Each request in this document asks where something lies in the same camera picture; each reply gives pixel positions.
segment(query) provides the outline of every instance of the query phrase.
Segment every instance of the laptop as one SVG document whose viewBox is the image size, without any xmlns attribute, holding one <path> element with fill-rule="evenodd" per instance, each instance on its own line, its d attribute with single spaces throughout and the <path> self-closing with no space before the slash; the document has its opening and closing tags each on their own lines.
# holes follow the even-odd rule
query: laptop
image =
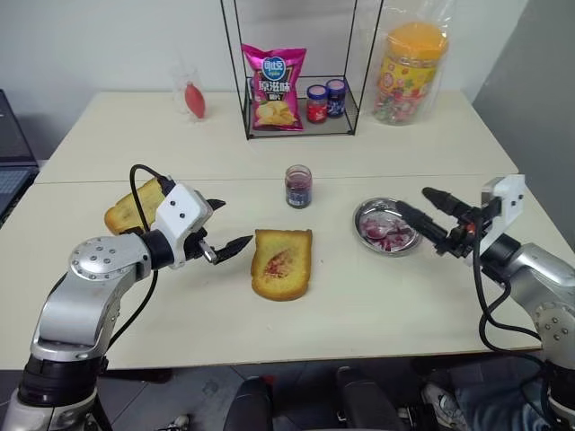
<svg viewBox="0 0 575 431">
<path fill-rule="evenodd" d="M 0 90 L 0 225 L 38 174 L 38 163 Z"/>
</svg>

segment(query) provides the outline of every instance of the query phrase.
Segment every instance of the bread slice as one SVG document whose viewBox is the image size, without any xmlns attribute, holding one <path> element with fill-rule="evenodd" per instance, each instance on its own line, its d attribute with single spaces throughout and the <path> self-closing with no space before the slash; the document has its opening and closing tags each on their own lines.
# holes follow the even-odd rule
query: bread slice
<svg viewBox="0 0 575 431">
<path fill-rule="evenodd" d="M 274 301 L 297 299 L 312 272 L 312 231 L 255 231 L 252 288 Z"/>
<path fill-rule="evenodd" d="M 140 198 L 147 223 L 150 225 L 155 220 L 155 210 L 164 200 L 160 184 L 153 178 L 137 190 L 137 195 Z M 114 207 L 106 211 L 104 223 L 114 235 L 138 226 L 142 229 L 144 228 L 137 213 L 136 202 L 131 193 L 120 199 Z"/>
</svg>

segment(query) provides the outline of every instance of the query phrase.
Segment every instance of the robotic arm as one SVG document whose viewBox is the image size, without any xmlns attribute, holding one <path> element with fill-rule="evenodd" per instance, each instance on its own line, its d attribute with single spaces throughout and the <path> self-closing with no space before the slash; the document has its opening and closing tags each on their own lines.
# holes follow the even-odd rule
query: robotic arm
<svg viewBox="0 0 575 431">
<path fill-rule="evenodd" d="M 225 202 L 205 200 L 196 190 L 170 182 L 149 232 L 92 238 L 72 251 L 67 273 L 44 304 L 3 430 L 95 425 L 87 418 L 98 416 L 94 411 L 101 408 L 96 379 L 107 365 L 105 354 L 121 297 L 152 271 L 179 268 L 202 256 L 217 264 L 251 240 L 251 235 L 238 238 L 215 251 L 204 241 L 207 232 L 202 226 Z"/>
<path fill-rule="evenodd" d="M 534 322 L 546 360 L 547 399 L 557 424 L 575 429 L 575 269 L 533 243 L 521 245 L 503 232 L 523 207 L 525 179 L 510 175 L 488 183 L 482 207 L 470 207 L 445 191 L 425 188 L 423 195 L 457 219 L 447 233 L 420 210 L 404 202 L 397 208 L 404 220 L 435 244 L 438 254 L 449 252 L 471 263 L 476 251 L 482 272 L 510 286 L 511 297 Z"/>
</svg>

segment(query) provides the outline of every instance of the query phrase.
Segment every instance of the pink chip bag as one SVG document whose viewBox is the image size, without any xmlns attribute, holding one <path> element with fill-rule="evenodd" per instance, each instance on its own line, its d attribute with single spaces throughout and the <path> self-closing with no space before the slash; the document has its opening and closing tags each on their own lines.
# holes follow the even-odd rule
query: pink chip bag
<svg viewBox="0 0 575 431">
<path fill-rule="evenodd" d="M 253 128 L 303 130 L 297 111 L 296 80 L 306 49 L 260 51 L 243 44 L 242 51 L 253 69 Z"/>
</svg>

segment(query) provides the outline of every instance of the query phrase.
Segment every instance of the blue jar lid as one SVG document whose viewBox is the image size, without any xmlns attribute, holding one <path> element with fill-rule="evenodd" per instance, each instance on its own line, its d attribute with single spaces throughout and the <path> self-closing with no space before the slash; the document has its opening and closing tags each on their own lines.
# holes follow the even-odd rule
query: blue jar lid
<svg viewBox="0 0 575 431">
<path fill-rule="evenodd" d="M 310 85 L 307 87 L 307 97 L 314 101 L 327 98 L 327 88 L 323 85 Z"/>
<path fill-rule="evenodd" d="M 345 81 L 342 79 L 330 79 L 327 83 L 325 83 L 330 94 L 343 94 L 346 90 Z"/>
</svg>

